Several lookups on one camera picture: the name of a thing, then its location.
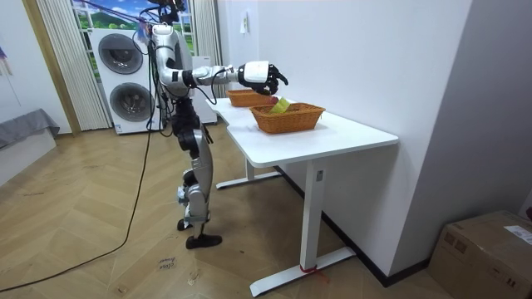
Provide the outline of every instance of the brown basket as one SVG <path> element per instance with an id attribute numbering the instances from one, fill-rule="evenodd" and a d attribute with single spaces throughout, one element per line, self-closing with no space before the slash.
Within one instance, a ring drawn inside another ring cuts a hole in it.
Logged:
<path id="1" fill-rule="evenodd" d="M 259 128 L 268 134 L 312 130 L 318 122 L 324 108 L 304 103 L 291 104 L 284 113 L 269 113 L 273 105 L 261 105 L 249 108 Z"/>
<path id="2" fill-rule="evenodd" d="M 231 99 L 231 105 L 235 107 L 269 104 L 269 96 L 260 95 L 252 90 L 226 91 L 225 93 Z"/>

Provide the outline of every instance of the red fruit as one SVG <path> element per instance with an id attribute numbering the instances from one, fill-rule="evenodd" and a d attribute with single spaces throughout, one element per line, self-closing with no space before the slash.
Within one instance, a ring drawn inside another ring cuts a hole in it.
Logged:
<path id="1" fill-rule="evenodd" d="M 269 97 L 269 104 L 275 105 L 279 101 L 279 98 L 277 96 L 270 96 Z"/>

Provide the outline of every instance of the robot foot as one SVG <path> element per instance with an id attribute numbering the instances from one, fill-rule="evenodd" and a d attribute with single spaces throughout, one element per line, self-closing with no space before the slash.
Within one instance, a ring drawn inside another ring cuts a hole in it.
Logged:
<path id="1" fill-rule="evenodd" d="M 188 227 L 185 227 L 184 219 L 181 219 L 180 221 L 177 222 L 177 230 L 180 231 L 180 232 L 182 232 L 182 231 L 184 231 L 186 229 L 189 229 L 189 228 L 193 228 L 193 227 L 194 227 L 194 225 L 192 225 L 192 224 L 189 224 Z"/>
<path id="2" fill-rule="evenodd" d="M 185 246 L 187 249 L 209 248 L 219 245 L 220 243 L 222 243 L 221 236 L 210 236 L 202 233 L 198 238 L 190 236 L 188 239 L 186 239 Z"/>

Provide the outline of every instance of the striped curtain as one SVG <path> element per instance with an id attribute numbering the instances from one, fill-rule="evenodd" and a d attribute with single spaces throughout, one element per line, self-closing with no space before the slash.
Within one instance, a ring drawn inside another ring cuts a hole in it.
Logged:
<path id="1" fill-rule="evenodd" d="M 70 0 L 37 0 L 82 130 L 111 127 Z"/>
<path id="2" fill-rule="evenodd" d="M 214 66 L 222 66 L 218 18 L 214 0 L 190 0 L 192 31 L 195 35 L 199 56 L 209 56 Z M 225 86 L 215 86 L 217 97 L 225 97 Z"/>

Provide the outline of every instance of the herringbone wood floor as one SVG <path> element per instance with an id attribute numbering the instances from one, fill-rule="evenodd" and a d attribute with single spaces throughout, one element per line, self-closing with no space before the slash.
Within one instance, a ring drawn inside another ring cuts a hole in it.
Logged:
<path id="1" fill-rule="evenodd" d="M 244 176 L 243 157 L 211 126 L 214 181 Z M 51 275 L 123 241 L 147 135 L 113 130 L 62 138 L 57 148 L 0 188 L 0 288 Z M 61 277 L 0 298 L 250 298 L 249 284 L 298 264 L 303 201 L 283 179 L 213 190 L 207 233 L 216 248 L 187 251 L 177 232 L 175 190 L 190 160 L 174 138 L 152 135 L 140 200 L 127 244 Z M 325 224 L 319 253 L 342 242 Z M 160 263 L 174 258 L 174 264 Z M 167 264 L 170 269 L 160 269 Z M 384 289 L 353 258 L 263 298 L 449 298 L 420 272 Z"/>

